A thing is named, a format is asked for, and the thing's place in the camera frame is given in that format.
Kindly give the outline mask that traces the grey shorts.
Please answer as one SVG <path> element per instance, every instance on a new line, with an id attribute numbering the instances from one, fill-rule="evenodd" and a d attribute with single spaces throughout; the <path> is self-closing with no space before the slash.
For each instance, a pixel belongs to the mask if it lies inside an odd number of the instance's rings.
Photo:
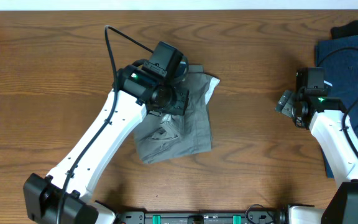
<path id="1" fill-rule="evenodd" d="M 148 114 L 134 129 L 140 160 L 145 164 L 212 150 L 208 103 L 220 79 L 204 72 L 202 65 L 190 65 L 181 85 L 190 91 L 183 116 Z"/>

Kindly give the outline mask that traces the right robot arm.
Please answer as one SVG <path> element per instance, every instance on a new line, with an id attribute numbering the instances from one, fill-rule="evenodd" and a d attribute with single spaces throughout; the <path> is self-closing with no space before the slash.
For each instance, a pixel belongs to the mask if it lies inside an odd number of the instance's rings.
<path id="1" fill-rule="evenodd" d="M 284 92 L 276 111 L 318 141 L 337 191 L 325 209 L 290 205 L 287 223 L 358 223 L 358 138 L 339 98 Z"/>

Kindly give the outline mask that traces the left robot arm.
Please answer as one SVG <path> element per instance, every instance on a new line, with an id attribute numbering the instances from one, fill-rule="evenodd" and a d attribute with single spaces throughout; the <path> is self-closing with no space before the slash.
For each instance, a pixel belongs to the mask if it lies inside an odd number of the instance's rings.
<path id="1" fill-rule="evenodd" d="M 36 223 L 114 223 L 116 214 L 92 202 L 99 178 L 132 130 L 149 112 L 183 115 L 189 91 L 180 83 L 188 66 L 172 70 L 145 62 L 117 72 L 117 80 L 92 125 L 46 177 L 31 174 L 23 191 Z"/>

